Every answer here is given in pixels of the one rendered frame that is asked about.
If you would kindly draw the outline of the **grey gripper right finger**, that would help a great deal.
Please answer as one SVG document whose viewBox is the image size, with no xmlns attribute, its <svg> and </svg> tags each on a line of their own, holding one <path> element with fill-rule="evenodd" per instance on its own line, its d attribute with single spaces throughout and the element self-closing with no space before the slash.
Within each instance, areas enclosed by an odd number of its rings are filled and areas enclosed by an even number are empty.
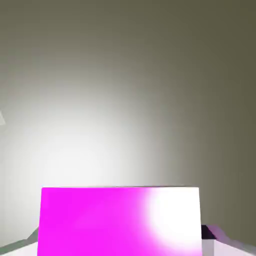
<svg viewBox="0 0 256 256">
<path fill-rule="evenodd" d="M 202 256 L 256 256 L 256 247 L 229 238 L 214 225 L 201 225 Z"/>
</svg>

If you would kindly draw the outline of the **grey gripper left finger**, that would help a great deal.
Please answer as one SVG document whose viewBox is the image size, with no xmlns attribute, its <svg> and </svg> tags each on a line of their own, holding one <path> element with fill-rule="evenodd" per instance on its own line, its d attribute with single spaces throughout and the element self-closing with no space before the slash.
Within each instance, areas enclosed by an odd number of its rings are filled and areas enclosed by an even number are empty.
<svg viewBox="0 0 256 256">
<path fill-rule="evenodd" d="M 4 255 L 6 253 L 10 253 L 15 250 L 21 249 L 23 247 L 29 246 L 31 244 L 37 243 L 38 242 L 38 230 L 39 230 L 39 228 L 37 227 L 33 231 L 33 233 L 26 239 L 21 239 L 16 242 L 12 242 L 10 244 L 0 247 L 0 255 Z"/>
</svg>

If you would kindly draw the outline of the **small magenta cube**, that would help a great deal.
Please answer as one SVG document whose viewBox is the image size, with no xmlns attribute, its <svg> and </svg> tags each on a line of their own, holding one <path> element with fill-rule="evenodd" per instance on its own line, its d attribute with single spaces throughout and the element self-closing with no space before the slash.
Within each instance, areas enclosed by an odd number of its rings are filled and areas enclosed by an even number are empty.
<svg viewBox="0 0 256 256">
<path fill-rule="evenodd" d="M 203 256 L 197 187 L 44 187 L 37 256 Z"/>
</svg>

